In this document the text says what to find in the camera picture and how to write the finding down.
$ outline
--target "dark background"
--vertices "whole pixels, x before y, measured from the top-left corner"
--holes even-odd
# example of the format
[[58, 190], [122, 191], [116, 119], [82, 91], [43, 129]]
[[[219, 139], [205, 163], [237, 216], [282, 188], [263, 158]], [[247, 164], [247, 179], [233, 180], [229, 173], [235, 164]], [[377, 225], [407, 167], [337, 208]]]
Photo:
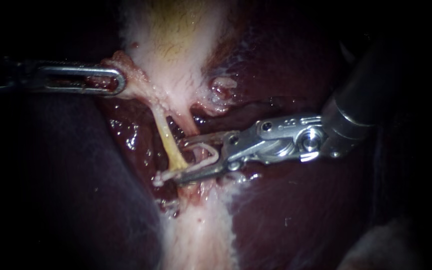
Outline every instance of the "dark background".
[[[403, 177], [404, 211], [416, 220], [417, 243], [432, 262], [432, 162], [421, 142], [422, 102], [432, 85], [432, 8], [394, 2], [364, 4], [298, 3], [301, 10], [333, 39], [361, 55], [381, 32], [399, 33], [411, 41], [416, 55], [414, 92], [400, 103], [404, 166], [392, 168]], [[0, 2], [0, 58], [99, 62], [120, 48], [117, 3], [109, 0]], [[78, 246], [60, 237], [35, 202], [34, 187], [21, 178], [19, 159], [24, 141], [20, 95], [0, 95], [0, 265], [33, 268], [87, 268]]]

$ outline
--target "yellow fat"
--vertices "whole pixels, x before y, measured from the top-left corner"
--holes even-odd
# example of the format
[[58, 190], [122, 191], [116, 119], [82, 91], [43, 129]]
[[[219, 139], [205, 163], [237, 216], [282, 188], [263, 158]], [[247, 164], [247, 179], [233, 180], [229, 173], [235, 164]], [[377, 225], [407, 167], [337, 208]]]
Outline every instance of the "yellow fat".
[[188, 163], [176, 145], [175, 138], [171, 133], [164, 113], [159, 109], [153, 109], [152, 114], [154, 115], [159, 136], [161, 136], [162, 146], [164, 147], [169, 160], [168, 170], [174, 171], [186, 169], [188, 167]]
[[195, 38], [208, 0], [149, 0], [150, 40], [156, 55], [167, 62], [177, 61]]

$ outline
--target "metal instrument jaw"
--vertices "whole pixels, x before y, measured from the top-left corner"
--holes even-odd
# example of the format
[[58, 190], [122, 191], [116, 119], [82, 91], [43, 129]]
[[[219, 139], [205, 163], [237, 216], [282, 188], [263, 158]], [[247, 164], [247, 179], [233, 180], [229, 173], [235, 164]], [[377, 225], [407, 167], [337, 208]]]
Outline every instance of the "metal instrument jaw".
[[115, 96], [126, 87], [116, 68], [61, 61], [0, 61], [0, 92]]
[[295, 114], [257, 121], [250, 128], [222, 131], [181, 139], [187, 147], [196, 143], [222, 145], [216, 163], [198, 170], [184, 171], [174, 181], [179, 185], [220, 177], [237, 171], [246, 162], [265, 165], [286, 160], [308, 162], [319, 156], [324, 143], [321, 117], [314, 114]]

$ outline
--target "wet tissue surface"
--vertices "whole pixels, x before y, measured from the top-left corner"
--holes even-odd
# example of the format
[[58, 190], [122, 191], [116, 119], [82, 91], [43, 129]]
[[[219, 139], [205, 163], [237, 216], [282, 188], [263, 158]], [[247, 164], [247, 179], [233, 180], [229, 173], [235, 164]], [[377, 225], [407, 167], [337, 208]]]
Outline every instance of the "wet tissue surface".
[[[55, 58], [105, 58], [105, 65], [121, 65], [126, 58], [129, 64], [120, 66], [126, 75], [144, 76], [129, 76], [131, 85], [119, 98], [37, 95], [18, 97], [17, 110], [8, 106], [19, 114], [4, 117], [24, 120], [0, 124], [6, 132], [0, 133], [15, 132], [18, 161], [11, 165], [27, 185], [23, 191], [8, 186], [8, 193], [21, 192], [28, 200], [24, 207], [44, 213], [35, 218], [24, 211], [22, 218], [38, 222], [21, 225], [31, 233], [14, 236], [10, 247], [42, 239], [29, 251], [55, 260], [62, 252], [55, 251], [58, 243], [69, 247], [66, 256], [77, 258], [75, 266], [88, 269], [335, 269], [368, 223], [371, 143], [342, 160], [248, 163], [222, 180], [154, 185], [158, 171], [179, 164], [169, 157], [175, 154], [168, 146], [173, 136], [242, 130], [262, 118], [317, 113], [349, 69], [338, 42], [296, 7], [183, 2], [189, 5], [183, 10], [191, 12], [177, 19], [157, 8], [165, 1], [154, 1], [152, 8], [147, 2], [125, 3], [122, 15], [110, 5], [123, 21], [120, 32], [109, 18], [85, 25], [88, 30], [73, 45], [50, 46], [60, 50]], [[158, 18], [178, 24], [185, 18], [191, 27], [173, 35], [168, 26], [156, 27]], [[124, 51], [116, 55], [119, 60], [112, 56], [117, 50]], [[38, 50], [30, 55], [47, 57]], [[44, 227], [51, 233], [40, 233]]]
[[[206, 4], [229, 8], [224, 2]], [[171, 117], [168, 127], [177, 138], [241, 130], [262, 118], [317, 112], [337, 75], [344, 73], [337, 44], [295, 9], [266, 3], [250, 12], [243, 26], [231, 24], [234, 17], [221, 15], [230, 11], [220, 11], [216, 17], [205, 14], [199, 23], [216, 37], [185, 37], [189, 44], [181, 45], [181, 50], [193, 50], [192, 43], [209, 48], [201, 55], [182, 53], [181, 58], [174, 52], [169, 60], [161, 60], [161, 52], [146, 45], [163, 47], [165, 41], [151, 33], [137, 34], [162, 30], [130, 19], [134, 25], [128, 26], [126, 39], [133, 45], [126, 47], [126, 53], [134, 65], [118, 65], [127, 60], [116, 54], [103, 61], [126, 74], [145, 72], [144, 79], [128, 76], [130, 86], [122, 99], [99, 104], [129, 167], [159, 207], [163, 269], [333, 269], [362, 229], [366, 207], [362, 151], [339, 161], [247, 164], [224, 181], [188, 187], [176, 187], [171, 181], [161, 187], [152, 184], [157, 171], [171, 163], [156, 127], [161, 122], [156, 120], [155, 125], [153, 118], [160, 117], [158, 107], [163, 107], [163, 117]], [[219, 25], [243, 30], [229, 41], [231, 50], [208, 62], [208, 55], [228, 46], [221, 41], [225, 37], [219, 36], [220, 30], [214, 29]], [[189, 31], [197, 32], [198, 27]], [[228, 79], [231, 85], [225, 87]], [[149, 93], [141, 94], [141, 89]]]

